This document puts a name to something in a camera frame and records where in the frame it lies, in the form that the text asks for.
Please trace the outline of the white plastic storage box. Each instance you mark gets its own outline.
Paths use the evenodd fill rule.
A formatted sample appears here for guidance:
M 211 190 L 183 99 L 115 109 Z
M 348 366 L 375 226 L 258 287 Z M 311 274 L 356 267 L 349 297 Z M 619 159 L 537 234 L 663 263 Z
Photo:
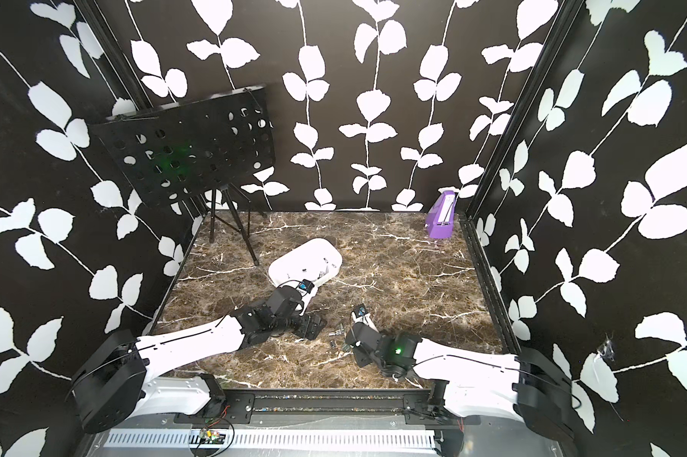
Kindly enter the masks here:
M 275 286 L 308 280 L 320 287 L 338 275 L 342 264 L 343 257 L 329 241 L 315 238 L 275 260 L 268 275 Z

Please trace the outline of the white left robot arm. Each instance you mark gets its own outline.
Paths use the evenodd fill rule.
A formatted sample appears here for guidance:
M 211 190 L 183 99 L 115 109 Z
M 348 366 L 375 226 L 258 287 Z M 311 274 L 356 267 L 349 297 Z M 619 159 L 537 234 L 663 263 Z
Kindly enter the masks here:
M 261 345 L 286 331 L 316 339 L 325 321 L 305 311 L 315 289 L 309 280 L 288 280 L 268 298 L 208 324 L 142 337 L 112 332 L 72 378 L 70 393 L 82 430 L 100 433 L 141 415 L 221 415 L 225 397 L 212 375 L 176 379 L 168 372 Z

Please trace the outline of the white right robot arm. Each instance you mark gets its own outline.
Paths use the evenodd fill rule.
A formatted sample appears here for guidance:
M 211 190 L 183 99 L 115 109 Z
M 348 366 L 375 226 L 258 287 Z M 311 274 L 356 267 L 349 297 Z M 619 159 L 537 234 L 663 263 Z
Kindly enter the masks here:
M 356 363 L 389 378 L 414 375 L 434 383 L 434 411 L 459 418 L 490 416 L 520 422 L 547 439 L 575 439 L 571 380 L 537 350 L 486 354 L 444 346 L 418 335 L 378 331 L 365 306 L 352 310 L 346 335 Z

